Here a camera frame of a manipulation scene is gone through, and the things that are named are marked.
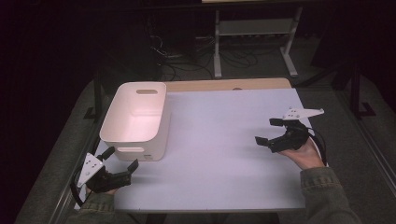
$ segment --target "white table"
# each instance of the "white table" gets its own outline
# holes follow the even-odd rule
[[[295,89],[168,92],[168,143],[160,161],[141,161],[132,185],[116,194],[117,210],[143,213],[280,211],[304,208],[300,169],[256,145],[285,132],[270,118],[302,108]],[[310,127],[308,119],[302,123]],[[107,149],[100,143],[97,154]],[[116,156],[110,173],[130,164]]]

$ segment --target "forearm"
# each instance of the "forearm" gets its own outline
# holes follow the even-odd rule
[[[114,195],[92,193],[81,206],[78,214],[69,217],[66,223],[116,223],[114,214]]]
[[[361,223],[331,168],[301,171],[301,185],[308,223]]]

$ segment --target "dark background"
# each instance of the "dark background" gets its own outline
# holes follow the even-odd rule
[[[159,59],[149,49],[147,15],[82,10],[133,7],[139,2],[2,1],[3,223],[15,220],[79,94],[98,71],[106,74],[107,93],[124,81],[158,79]],[[313,65],[326,68],[345,57],[357,59],[361,72],[377,85],[394,111],[395,9],[390,1],[314,5],[304,9],[297,33],[322,36]],[[238,14],[256,17],[260,11]],[[213,18],[213,11],[163,13],[152,18],[156,26],[151,29],[174,40],[168,41],[171,47],[193,58],[193,37],[211,34]]]

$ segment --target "person's right hand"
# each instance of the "person's right hand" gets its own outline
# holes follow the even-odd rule
[[[306,143],[297,150],[288,149],[278,153],[280,155],[289,157],[302,170],[325,166],[311,138],[308,138]]]

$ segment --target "green jacket sleeve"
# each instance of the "green jacket sleeve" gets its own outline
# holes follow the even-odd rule
[[[301,171],[301,187],[305,196],[307,223],[361,223],[350,209],[344,189],[331,168]]]
[[[78,213],[69,217],[66,224],[117,223],[114,213],[114,195],[92,193]]]

